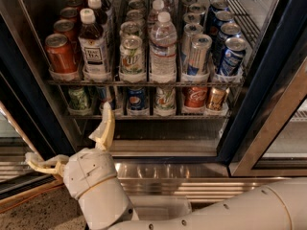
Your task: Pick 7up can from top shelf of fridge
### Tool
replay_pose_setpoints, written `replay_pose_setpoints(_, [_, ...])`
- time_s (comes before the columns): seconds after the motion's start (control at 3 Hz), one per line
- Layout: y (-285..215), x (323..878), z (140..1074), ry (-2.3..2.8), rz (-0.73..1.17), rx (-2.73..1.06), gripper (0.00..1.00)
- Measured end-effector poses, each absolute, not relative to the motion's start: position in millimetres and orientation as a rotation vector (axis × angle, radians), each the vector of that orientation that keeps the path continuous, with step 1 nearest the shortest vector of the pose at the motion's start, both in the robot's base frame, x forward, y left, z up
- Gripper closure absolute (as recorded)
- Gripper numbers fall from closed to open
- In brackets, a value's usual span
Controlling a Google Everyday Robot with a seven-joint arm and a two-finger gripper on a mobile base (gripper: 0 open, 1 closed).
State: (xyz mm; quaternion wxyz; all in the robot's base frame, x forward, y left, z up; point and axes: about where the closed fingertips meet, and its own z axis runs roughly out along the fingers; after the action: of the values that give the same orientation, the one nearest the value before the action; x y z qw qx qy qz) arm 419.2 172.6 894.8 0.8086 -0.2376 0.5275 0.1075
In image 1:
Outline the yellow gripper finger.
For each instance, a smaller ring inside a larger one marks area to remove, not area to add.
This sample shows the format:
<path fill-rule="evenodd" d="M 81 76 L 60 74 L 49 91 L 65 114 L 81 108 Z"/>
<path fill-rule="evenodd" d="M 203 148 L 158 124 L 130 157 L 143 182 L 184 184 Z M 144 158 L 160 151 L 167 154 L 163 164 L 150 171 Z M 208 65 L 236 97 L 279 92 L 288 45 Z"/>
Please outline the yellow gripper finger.
<path fill-rule="evenodd" d="M 109 150 L 115 130 L 115 117 L 109 103 L 103 105 L 103 118 L 97 128 L 89 135 L 98 150 Z"/>
<path fill-rule="evenodd" d="M 57 155 L 44 161 L 38 154 L 27 152 L 25 162 L 36 172 L 63 176 L 64 167 L 68 163 L 69 157 L 66 155 Z"/>

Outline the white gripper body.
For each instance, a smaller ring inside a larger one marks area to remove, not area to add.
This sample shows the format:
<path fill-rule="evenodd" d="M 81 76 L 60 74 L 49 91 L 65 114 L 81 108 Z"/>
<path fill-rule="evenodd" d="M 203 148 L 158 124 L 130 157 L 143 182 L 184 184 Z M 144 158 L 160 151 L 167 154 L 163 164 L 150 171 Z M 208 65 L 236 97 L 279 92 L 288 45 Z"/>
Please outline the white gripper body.
<path fill-rule="evenodd" d="M 63 182 L 70 195 L 79 199 L 90 188 L 117 175 L 112 156 L 100 149 L 82 149 L 69 158 Z"/>

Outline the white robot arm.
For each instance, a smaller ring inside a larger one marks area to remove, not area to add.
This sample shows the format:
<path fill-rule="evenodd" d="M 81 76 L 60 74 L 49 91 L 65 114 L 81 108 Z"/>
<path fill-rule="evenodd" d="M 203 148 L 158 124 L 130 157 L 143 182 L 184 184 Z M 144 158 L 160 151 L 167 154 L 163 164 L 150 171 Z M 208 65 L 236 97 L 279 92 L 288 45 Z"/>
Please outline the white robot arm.
<path fill-rule="evenodd" d="M 263 185 L 176 218 L 158 220 L 151 216 L 154 209 L 140 218 L 108 152 L 114 129 L 114 113 L 105 103 L 102 121 L 90 134 L 94 148 L 46 161 L 34 152 L 25 155 L 35 171 L 62 177 L 89 230 L 307 230 L 306 177 Z"/>

